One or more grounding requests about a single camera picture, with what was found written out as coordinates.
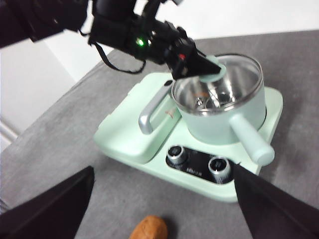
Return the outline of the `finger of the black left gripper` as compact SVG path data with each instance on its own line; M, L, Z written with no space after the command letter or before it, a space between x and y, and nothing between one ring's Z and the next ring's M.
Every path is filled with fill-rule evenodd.
M171 75L174 80L220 72L221 67L198 53L195 47L171 51Z

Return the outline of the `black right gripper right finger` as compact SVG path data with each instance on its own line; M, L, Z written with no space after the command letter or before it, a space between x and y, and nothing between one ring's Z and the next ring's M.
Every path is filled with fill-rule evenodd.
M319 211L253 174L233 168L237 199L254 239L317 239Z

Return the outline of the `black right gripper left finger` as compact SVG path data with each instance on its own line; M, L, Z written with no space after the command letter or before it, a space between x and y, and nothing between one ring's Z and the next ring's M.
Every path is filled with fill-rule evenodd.
M2 239L73 239L95 182L88 166L0 216Z

